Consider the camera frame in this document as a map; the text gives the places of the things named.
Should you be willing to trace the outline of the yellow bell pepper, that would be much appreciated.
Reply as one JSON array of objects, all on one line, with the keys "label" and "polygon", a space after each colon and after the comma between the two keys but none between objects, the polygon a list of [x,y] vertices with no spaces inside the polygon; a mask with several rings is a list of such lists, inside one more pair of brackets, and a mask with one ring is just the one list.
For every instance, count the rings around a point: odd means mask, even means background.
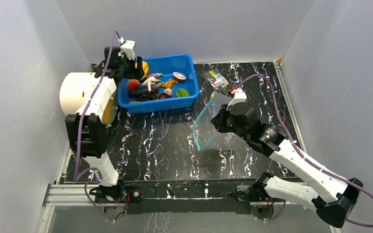
[{"label": "yellow bell pepper", "polygon": [[146,75],[148,74],[149,72],[149,65],[147,62],[143,61],[143,71],[145,72],[145,77],[144,79],[146,78]]}]

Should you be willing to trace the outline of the clear zip top bag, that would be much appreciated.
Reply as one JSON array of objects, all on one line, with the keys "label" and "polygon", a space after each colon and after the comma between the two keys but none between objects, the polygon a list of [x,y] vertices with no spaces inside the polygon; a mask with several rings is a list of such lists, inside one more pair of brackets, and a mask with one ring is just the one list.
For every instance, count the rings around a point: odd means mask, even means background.
[{"label": "clear zip top bag", "polygon": [[206,106],[199,113],[193,126],[193,139],[197,150],[232,150],[246,147],[243,139],[234,133],[219,133],[210,122],[220,111],[223,104],[233,99],[223,94],[213,92]]}]

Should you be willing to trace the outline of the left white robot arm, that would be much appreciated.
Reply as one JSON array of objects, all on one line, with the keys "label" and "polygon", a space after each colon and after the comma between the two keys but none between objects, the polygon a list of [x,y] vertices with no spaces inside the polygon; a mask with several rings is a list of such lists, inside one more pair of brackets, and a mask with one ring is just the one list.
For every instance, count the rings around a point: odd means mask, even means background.
[{"label": "left white robot arm", "polygon": [[66,128],[70,147],[76,154],[74,181],[84,175],[79,170],[84,159],[100,181],[90,193],[120,202],[125,198],[126,190],[119,183],[119,173],[107,154],[106,125],[116,116],[113,99],[117,84],[127,76],[142,78],[145,72],[141,66],[142,58],[135,56],[134,45],[110,46],[104,52],[105,60],[96,67],[88,88],[82,91],[83,102],[73,114],[66,115]]}]

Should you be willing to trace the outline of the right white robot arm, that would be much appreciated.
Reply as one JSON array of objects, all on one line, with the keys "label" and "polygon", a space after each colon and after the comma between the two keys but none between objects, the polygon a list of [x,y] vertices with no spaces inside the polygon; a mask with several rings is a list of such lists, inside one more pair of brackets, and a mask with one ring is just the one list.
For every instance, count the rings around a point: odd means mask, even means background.
[{"label": "right white robot arm", "polygon": [[294,172],[306,184],[288,182],[262,173],[247,189],[237,188],[235,198],[242,202],[282,199],[314,211],[325,223],[342,228],[357,203],[363,184],[356,178],[340,181],[299,148],[279,128],[260,121],[255,108],[246,102],[222,104],[211,119],[217,132],[234,133],[256,152]]}]

